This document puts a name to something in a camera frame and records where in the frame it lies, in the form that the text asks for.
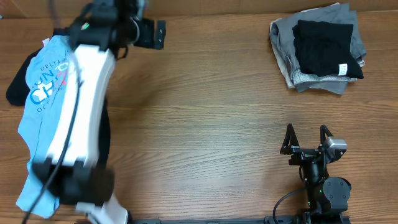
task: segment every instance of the cable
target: cable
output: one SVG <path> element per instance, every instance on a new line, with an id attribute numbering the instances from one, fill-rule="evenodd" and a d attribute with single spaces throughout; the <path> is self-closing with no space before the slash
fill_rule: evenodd
<path id="1" fill-rule="evenodd" d="M 58 159 L 57 165 L 55 165 L 54 170 L 50 174 L 50 177 L 47 179 L 46 183 L 43 185 L 42 190 L 40 191 L 39 195 L 35 199 L 35 201 L 32 204 L 32 206 L 30 207 L 29 211 L 26 212 L 25 217 L 24 217 L 24 219 L 22 221 L 22 224 L 26 224 L 27 223 L 27 221 L 28 221 L 28 219 L 30 217 L 30 214 L 33 212 L 33 209 L 35 208 L 37 203 L 40 201 L 40 198 L 43 196 L 44 192 L 48 189 L 48 187 L 50 186 L 50 184 L 54 180 L 54 177 L 56 176 L 59 168 L 61 167 L 63 159 L 65 158 L 65 154 L 67 153 L 67 149 L 69 147 L 69 140 L 70 140 L 70 136 L 72 135 L 73 124 L 75 123 L 76 112 L 77 112 L 77 108 L 78 108 L 78 104 L 79 104 L 79 97 L 80 97 L 80 68 L 78 66 L 77 59 L 76 59 L 75 55 L 73 54 L 73 52 L 71 52 L 71 58 L 73 59 L 73 62 L 75 64 L 75 70 L 76 70 L 76 75 L 77 75 L 77 78 L 76 78 L 77 91 L 76 91 L 75 107 L 73 109 L 72 118 L 71 118 L 71 121 L 70 121 L 70 124 L 69 124 L 67 138 L 65 139 L 65 143 L 63 145 L 63 149 L 62 149 L 61 155 L 60 155 L 60 157 Z"/>
<path id="2" fill-rule="evenodd" d="M 303 178 L 303 174 L 301 173 L 301 168 L 303 167 L 303 165 L 300 165 L 300 167 L 298 168 L 298 174 L 300 175 L 300 179 L 302 180 L 302 181 L 304 181 L 304 178 Z"/>
<path id="3" fill-rule="evenodd" d="M 48 7 L 49 7 L 49 12 L 51 15 L 52 23 L 53 23 L 53 28 L 61 28 L 61 22 L 57 14 L 57 9 L 55 8 L 55 3 L 54 0 L 48 0 Z"/>
<path id="4" fill-rule="evenodd" d="M 326 178 L 326 152 L 325 150 L 322 150 L 323 154 L 323 176 Z"/>
<path id="5" fill-rule="evenodd" d="M 276 208 L 278 207 L 278 205 L 279 205 L 283 200 L 285 200 L 286 198 L 288 198 L 288 197 L 290 197 L 290 196 L 292 196 L 292 195 L 295 195 L 295 194 L 297 194 L 297 193 L 299 193 L 299 192 L 301 192 L 301 191 L 303 191 L 303 190 L 306 190 L 306 189 L 307 189 L 307 188 L 305 187 L 305 188 L 303 188 L 303 189 L 294 190 L 294 191 L 292 191 L 291 193 L 289 193 L 289 194 L 283 196 L 281 199 L 279 199 L 279 201 L 275 204 L 274 210 L 272 211 L 272 217 L 273 217 L 273 219 L 274 219 L 275 224 L 278 224 L 278 223 L 279 223 L 278 220 L 276 219 L 276 216 L 275 216 Z"/>

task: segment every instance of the green light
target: green light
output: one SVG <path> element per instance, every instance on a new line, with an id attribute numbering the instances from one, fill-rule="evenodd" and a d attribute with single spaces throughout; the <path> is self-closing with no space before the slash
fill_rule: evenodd
<path id="1" fill-rule="evenodd" d="M 81 30 L 85 30 L 90 26 L 90 24 L 88 22 L 84 23 L 81 27 Z"/>

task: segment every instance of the light blue t-shirt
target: light blue t-shirt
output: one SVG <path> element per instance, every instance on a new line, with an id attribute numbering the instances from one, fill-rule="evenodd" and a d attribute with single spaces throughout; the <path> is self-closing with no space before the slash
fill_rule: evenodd
<path id="1" fill-rule="evenodd" d="M 23 211 L 30 209 L 43 186 L 33 174 L 32 160 L 44 161 L 57 130 L 67 85 L 65 75 L 70 52 L 68 41 L 68 36 L 52 37 L 37 56 L 32 58 L 26 71 L 25 79 L 30 92 L 18 128 L 18 133 L 30 151 L 30 161 L 27 163 L 29 175 L 17 201 L 17 206 Z M 49 218 L 58 206 L 59 198 L 46 191 L 33 213 Z"/>

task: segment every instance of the clothing tag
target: clothing tag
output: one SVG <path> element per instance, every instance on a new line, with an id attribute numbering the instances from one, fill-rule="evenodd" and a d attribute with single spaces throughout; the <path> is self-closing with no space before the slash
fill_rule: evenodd
<path id="1" fill-rule="evenodd" d="M 46 46 L 50 42 L 50 38 L 42 40 L 42 42 L 43 42 L 43 45 Z"/>
<path id="2" fill-rule="evenodd" d="M 339 64 L 338 75 L 347 75 L 348 66 L 347 64 Z"/>

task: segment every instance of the wood grain surface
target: wood grain surface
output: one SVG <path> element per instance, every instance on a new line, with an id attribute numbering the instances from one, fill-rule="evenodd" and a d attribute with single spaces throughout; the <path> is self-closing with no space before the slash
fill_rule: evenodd
<path id="1" fill-rule="evenodd" d="M 12 1 L 20 15 L 28 18 L 49 18 L 48 0 Z M 76 17 L 82 7 L 93 0 L 53 0 L 59 16 Z M 396 0 L 342 0 L 357 11 L 397 10 Z M 148 16 L 199 16 L 217 14 L 292 13 L 304 9 L 329 6 L 335 0 L 147 0 Z"/>
<path id="2" fill-rule="evenodd" d="M 0 15 L 3 19 L 26 18 L 26 14 L 12 0 L 0 0 Z"/>
<path id="3" fill-rule="evenodd" d="M 293 123 L 304 147 L 319 143 L 321 124 L 348 143 L 328 169 L 353 186 L 345 213 L 352 223 L 396 222 L 398 12 L 358 14 L 368 51 L 365 79 L 343 96 L 287 89 L 268 38 L 270 22 L 284 16 L 166 17 L 164 50 L 130 49 L 118 62 L 107 92 L 108 166 L 116 172 L 116 195 L 134 218 L 272 215 L 278 199 L 302 187 L 298 167 L 279 154 Z M 2 96 L 51 27 L 47 19 L 0 21 Z M 24 109 L 5 97 L 0 105 L 0 223 L 20 223 L 15 202 L 29 160 L 17 133 Z M 304 194 L 293 196 L 277 214 L 305 204 Z M 62 206 L 49 223 L 78 218 Z"/>

